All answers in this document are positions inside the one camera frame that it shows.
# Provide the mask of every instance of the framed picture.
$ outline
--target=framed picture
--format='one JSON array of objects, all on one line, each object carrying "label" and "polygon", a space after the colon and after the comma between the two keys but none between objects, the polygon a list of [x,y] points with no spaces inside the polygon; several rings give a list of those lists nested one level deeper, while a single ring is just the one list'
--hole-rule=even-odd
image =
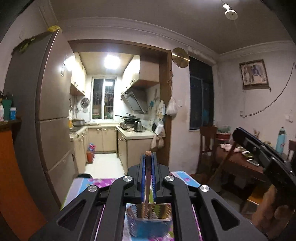
[{"label": "framed picture", "polygon": [[244,90],[270,88],[263,59],[240,63],[239,66]]}]

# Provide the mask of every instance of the round gold plate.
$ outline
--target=round gold plate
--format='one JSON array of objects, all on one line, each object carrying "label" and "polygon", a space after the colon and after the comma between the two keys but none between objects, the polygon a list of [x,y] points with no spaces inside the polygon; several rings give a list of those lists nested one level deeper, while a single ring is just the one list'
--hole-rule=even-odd
[{"label": "round gold plate", "polygon": [[172,59],[180,68],[186,68],[189,64],[189,55],[182,48],[174,48],[172,51]]}]

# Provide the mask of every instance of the range hood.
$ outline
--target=range hood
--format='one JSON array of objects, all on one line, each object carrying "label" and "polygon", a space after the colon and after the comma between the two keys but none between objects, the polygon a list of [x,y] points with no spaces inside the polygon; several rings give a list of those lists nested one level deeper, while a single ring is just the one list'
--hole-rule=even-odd
[{"label": "range hood", "polygon": [[126,93],[121,95],[124,102],[128,103],[132,111],[139,114],[147,113],[146,92],[129,88]]}]

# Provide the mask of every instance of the upper cabinet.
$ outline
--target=upper cabinet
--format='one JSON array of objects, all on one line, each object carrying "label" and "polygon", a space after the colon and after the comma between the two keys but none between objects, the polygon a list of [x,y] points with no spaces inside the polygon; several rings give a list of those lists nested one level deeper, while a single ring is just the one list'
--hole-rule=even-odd
[{"label": "upper cabinet", "polygon": [[131,86],[147,89],[159,83],[159,61],[157,59],[134,55],[122,76],[122,93]]},{"label": "upper cabinet", "polygon": [[72,78],[71,78],[71,90],[70,93],[72,95],[84,95],[85,94],[85,79],[86,79],[86,71],[81,62],[79,53],[75,54],[75,67],[72,70]]}]

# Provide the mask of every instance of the wooden door frame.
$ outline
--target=wooden door frame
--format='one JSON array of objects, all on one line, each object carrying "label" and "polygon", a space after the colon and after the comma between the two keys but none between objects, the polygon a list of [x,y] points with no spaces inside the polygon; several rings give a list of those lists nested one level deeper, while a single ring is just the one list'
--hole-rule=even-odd
[{"label": "wooden door frame", "polygon": [[[78,39],[68,41],[73,52],[114,52],[133,55],[145,55],[159,59],[160,99],[168,105],[172,96],[172,52],[151,45],[113,39]],[[172,117],[165,116],[164,147],[157,153],[157,161],[168,166],[170,156]]]}]

